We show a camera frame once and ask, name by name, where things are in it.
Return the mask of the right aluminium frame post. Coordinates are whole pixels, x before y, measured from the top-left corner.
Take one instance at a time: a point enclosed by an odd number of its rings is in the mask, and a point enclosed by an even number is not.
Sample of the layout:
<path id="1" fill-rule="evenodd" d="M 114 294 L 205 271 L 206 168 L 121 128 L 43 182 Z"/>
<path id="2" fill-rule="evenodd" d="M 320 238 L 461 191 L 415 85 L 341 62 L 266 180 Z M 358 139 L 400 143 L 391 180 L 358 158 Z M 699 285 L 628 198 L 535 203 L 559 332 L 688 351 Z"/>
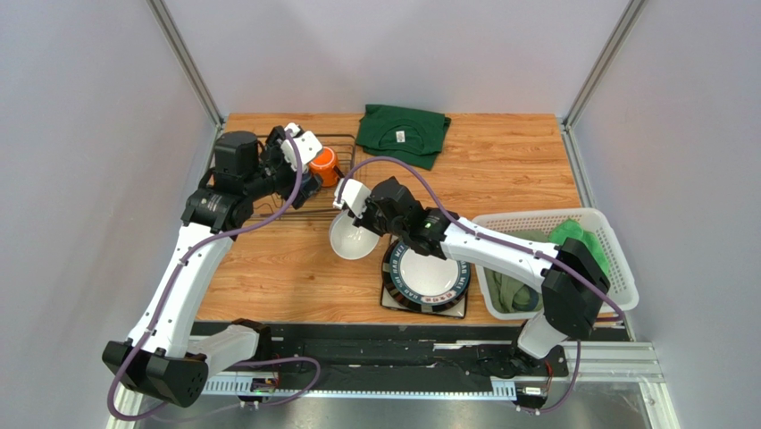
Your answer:
<path id="1" fill-rule="evenodd" d="M 571 130 L 580 120 L 596 89 L 647 5 L 648 0 L 631 0 L 627 2 L 621 17 L 615 24 L 588 77 L 583 82 L 567 115 L 564 117 L 563 125 L 566 130 Z"/>

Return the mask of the left aluminium frame post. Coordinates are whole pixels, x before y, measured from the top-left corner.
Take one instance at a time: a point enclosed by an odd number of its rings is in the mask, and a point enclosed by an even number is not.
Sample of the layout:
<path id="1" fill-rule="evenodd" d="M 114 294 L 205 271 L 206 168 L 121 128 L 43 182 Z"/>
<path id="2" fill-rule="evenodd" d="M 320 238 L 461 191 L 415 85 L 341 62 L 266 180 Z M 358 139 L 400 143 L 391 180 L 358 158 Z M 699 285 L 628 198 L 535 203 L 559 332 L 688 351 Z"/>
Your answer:
<path id="1" fill-rule="evenodd" d="M 180 64 L 180 68 L 185 73 L 210 122 L 216 130 L 222 130 L 225 123 L 224 115 L 214 101 L 213 95 L 188 49 L 177 23 L 172 17 L 167 3 L 164 0 L 147 0 L 146 3 L 151 9 L 166 41 Z"/>

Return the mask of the bright green cloth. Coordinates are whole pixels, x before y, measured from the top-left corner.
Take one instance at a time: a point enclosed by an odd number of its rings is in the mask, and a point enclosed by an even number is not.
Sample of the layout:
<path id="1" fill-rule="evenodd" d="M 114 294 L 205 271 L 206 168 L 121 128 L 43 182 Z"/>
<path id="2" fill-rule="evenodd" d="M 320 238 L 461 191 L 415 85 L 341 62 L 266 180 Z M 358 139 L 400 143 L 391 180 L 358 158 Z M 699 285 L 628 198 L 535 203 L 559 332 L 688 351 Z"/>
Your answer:
<path id="1" fill-rule="evenodd" d="M 574 219 L 564 220 L 548 235 L 548 241 L 557 245 L 564 244 L 565 240 L 569 238 L 584 243 L 603 273 L 609 275 L 609 262 L 598 237 L 594 233 L 584 230 Z"/>

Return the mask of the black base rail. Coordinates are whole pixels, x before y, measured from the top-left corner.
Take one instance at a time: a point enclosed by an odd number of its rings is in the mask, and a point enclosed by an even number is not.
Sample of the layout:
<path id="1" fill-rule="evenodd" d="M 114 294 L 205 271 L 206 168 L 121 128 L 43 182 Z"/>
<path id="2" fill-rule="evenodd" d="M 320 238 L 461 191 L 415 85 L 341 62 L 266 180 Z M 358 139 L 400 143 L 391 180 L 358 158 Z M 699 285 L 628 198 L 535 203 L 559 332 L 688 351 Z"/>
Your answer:
<path id="1" fill-rule="evenodd" d="M 482 393 L 494 379 L 558 381 L 573 373 L 573 351 L 555 346 L 523 364 L 515 326 L 272 323 L 268 358 L 283 391 Z"/>

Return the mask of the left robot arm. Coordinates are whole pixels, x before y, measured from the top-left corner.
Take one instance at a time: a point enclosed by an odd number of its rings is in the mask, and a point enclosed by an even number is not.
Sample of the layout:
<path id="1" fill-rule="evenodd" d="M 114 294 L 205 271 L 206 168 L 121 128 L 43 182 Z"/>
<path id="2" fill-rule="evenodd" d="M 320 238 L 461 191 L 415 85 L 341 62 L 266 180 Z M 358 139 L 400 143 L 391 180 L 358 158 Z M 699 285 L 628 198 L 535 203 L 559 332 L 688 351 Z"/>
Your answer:
<path id="1" fill-rule="evenodd" d="M 250 131 L 223 133 L 213 145 L 213 166 L 188 197 L 172 260 L 147 309 L 126 340 L 110 341 L 102 360 L 126 389 L 187 408 L 208 379 L 240 362 L 272 358 L 270 326 L 239 318 L 197 345 L 190 334 L 211 280 L 238 236 L 254 203 L 277 195 L 278 211 L 298 209 L 322 187 L 309 164 L 323 145 L 295 123 L 276 126 L 266 140 Z"/>

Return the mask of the aluminium frame post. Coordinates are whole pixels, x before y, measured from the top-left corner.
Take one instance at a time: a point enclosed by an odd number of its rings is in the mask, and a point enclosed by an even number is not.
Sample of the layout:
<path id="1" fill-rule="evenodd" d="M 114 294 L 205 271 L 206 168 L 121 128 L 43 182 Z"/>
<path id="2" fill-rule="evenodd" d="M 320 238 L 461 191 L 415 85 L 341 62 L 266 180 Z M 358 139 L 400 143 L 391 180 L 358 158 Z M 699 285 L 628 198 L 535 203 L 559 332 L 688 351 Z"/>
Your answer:
<path id="1" fill-rule="evenodd" d="M 225 123 L 224 115 L 214 101 L 213 95 L 188 49 L 177 23 L 172 17 L 167 3 L 164 0 L 147 0 L 146 3 L 151 9 L 166 41 L 180 64 L 180 68 L 185 73 L 210 122 L 216 130 L 222 130 Z"/>
<path id="2" fill-rule="evenodd" d="M 571 130 L 580 120 L 596 89 L 647 5 L 648 0 L 631 0 L 627 2 L 621 17 L 615 24 L 588 77 L 583 82 L 567 115 L 564 117 L 563 125 L 566 130 Z"/>

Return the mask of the blue mug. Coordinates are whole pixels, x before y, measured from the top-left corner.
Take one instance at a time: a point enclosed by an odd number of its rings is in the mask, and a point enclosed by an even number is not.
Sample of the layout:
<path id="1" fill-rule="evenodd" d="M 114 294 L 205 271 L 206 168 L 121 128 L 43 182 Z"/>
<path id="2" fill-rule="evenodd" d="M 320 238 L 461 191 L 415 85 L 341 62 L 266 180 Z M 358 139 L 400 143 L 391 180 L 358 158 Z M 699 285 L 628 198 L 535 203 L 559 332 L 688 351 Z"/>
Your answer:
<path id="1" fill-rule="evenodd" d="M 322 188 L 322 178 L 318 174 L 308 172 L 303 175 L 300 196 L 304 199 L 312 198 Z"/>

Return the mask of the white laundry basket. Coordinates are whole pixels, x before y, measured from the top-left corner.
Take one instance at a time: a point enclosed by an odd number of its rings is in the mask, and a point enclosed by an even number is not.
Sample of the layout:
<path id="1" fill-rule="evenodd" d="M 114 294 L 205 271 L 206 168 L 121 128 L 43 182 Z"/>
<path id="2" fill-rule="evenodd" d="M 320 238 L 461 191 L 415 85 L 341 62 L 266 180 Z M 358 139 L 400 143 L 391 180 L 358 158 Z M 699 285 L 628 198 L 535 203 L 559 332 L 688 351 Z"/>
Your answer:
<path id="1" fill-rule="evenodd" d="M 482 214 L 472 221 L 487 229 L 511 234 L 515 231 L 551 233 L 557 225 L 573 219 L 584 231 L 594 234 L 606 256 L 610 288 L 607 296 L 623 311 L 634 309 L 640 301 L 634 277 L 616 234 L 602 212 L 595 208 L 577 207 L 555 210 Z"/>

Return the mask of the olive green shirt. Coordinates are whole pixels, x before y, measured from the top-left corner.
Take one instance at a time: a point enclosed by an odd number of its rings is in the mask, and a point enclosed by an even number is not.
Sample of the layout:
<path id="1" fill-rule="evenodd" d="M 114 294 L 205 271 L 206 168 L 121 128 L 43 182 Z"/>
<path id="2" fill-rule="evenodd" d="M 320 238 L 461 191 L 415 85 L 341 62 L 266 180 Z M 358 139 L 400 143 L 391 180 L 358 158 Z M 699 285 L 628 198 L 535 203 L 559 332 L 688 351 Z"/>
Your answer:
<path id="1" fill-rule="evenodd" d="M 541 295 L 532 287 L 488 268 L 483 272 L 489 302 L 497 313 L 535 312 L 543 308 Z"/>

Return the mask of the orange mug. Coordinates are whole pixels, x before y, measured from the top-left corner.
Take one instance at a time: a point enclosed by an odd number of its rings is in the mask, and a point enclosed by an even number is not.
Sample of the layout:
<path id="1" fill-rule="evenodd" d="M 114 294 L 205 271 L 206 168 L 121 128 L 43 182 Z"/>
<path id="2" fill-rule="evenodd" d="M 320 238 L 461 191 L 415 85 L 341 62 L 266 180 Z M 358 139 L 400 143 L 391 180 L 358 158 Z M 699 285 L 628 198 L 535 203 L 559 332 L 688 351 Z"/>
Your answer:
<path id="1" fill-rule="evenodd" d="M 339 158 L 331 147 L 324 147 L 322 152 L 309 163 L 312 174 L 322 180 L 324 188 L 335 187 L 343 178 L 343 172 L 339 168 Z"/>

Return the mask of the white ribbed bowl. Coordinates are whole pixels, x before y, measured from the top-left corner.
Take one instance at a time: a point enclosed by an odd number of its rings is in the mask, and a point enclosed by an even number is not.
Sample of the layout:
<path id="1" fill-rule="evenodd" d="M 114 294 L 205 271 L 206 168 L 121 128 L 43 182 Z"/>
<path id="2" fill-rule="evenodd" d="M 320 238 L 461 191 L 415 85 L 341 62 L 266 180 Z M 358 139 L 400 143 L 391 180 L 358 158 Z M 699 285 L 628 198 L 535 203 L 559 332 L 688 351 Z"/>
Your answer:
<path id="1" fill-rule="evenodd" d="M 343 210 L 334 218 L 329 228 L 329 241 L 333 252 L 346 260 L 367 257 L 380 241 L 380 236 L 374 232 L 354 226 L 354 220 L 348 210 Z"/>

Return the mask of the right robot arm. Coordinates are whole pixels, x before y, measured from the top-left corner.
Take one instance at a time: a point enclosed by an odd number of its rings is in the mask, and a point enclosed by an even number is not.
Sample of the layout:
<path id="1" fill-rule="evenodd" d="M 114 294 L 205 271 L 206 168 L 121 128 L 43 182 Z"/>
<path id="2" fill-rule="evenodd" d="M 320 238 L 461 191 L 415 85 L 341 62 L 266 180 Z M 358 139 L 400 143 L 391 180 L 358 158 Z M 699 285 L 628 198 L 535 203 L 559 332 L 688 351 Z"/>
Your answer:
<path id="1" fill-rule="evenodd" d="M 373 189 L 344 179 L 335 191 L 334 205 L 347 211 L 353 228 L 376 236 L 395 235 L 421 257 L 478 265 L 537 291 L 543 307 L 511 344 L 510 375 L 528 375 L 544 367 L 552 349 L 563 341 L 588 339 L 601 308 L 610 301 L 610 281 L 603 268 L 576 238 L 553 244 L 489 230 L 441 204 L 423 207 L 394 177 Z"/>

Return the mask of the dark green folded shirt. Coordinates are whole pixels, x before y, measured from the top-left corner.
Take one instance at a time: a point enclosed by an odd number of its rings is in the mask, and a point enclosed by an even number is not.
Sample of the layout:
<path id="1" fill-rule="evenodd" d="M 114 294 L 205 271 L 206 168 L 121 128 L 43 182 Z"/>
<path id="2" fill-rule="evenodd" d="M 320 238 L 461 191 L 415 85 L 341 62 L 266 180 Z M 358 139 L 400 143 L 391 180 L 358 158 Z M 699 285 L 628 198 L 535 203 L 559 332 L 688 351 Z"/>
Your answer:
<path id="1" fill-rule="evenodd" d="M 451 118 L 420 109 L 368 104 L 355 143 L 372 156 L 388 156 L 430 171 L 443 151 Z"/>

